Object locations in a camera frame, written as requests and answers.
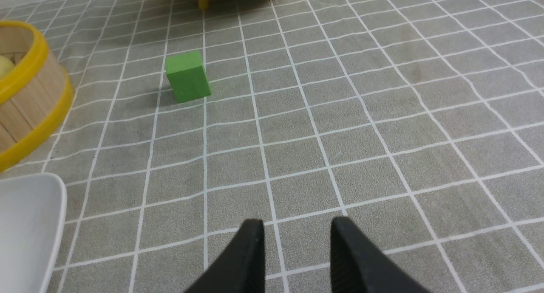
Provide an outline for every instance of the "white container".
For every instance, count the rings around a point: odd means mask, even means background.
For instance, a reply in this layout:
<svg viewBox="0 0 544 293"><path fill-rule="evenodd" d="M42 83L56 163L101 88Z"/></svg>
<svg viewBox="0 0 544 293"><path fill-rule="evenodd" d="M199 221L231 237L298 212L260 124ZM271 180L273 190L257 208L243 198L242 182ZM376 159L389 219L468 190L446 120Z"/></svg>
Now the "white container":
<svg viewBox="0 0 544 293"><path fill-rule="evenodd" d="M41 173L0 180L0 291L45 293L66 216L66 186Z"/></svg>

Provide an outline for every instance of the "yellow leg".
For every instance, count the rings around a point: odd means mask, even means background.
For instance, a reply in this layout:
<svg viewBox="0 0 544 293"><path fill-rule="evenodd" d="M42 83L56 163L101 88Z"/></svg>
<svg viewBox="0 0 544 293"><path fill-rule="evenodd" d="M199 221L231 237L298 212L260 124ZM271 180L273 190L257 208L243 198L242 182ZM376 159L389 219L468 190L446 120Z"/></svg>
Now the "yellow leg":
<svg viewBox="0 0 544 293"><path fill-rule="evenodd" d="M198 0L198 8L201 10L208 9L208 0Z"/></svg>

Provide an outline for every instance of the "yellow ball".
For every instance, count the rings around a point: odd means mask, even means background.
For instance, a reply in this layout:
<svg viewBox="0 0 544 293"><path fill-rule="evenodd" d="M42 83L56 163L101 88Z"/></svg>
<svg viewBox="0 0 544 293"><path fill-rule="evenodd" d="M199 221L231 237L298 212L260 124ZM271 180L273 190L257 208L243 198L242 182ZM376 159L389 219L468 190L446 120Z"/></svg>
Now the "yellow ball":
<svg viewBox="0 0 544 293"><path fill-rule="evenodd" d="M15 65L5 56L0 55L0 79L10 73L15 68Z"/></svg>

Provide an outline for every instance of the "green cube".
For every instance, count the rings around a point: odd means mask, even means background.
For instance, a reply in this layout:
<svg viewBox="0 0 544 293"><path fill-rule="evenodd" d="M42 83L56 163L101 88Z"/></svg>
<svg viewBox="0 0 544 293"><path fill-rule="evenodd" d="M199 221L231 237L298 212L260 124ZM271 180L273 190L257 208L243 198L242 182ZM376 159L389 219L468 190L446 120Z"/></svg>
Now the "green cube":
<svg viewBox="0 0 544 293"><path fill-rule="evenodd" d="M167 57L167 78L177 103L210 96L210 85L200 52L191 51Z"/></svg>

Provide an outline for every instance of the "floor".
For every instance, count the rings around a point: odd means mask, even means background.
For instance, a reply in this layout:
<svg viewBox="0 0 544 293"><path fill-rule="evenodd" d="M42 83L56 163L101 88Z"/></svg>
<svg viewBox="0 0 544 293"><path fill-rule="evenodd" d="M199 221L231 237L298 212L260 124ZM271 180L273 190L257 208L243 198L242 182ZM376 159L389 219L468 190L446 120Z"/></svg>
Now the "floor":
<svg viewBox="0 0 544 293"><path fill-rule="evenodd" d="M350 216L433 292L544 291L544 0L48 0L77 88L1 178L68 186L49 292L179 292L245 218L266 291L326 292ZM212 95L177 104L198 50Z"/></svg>

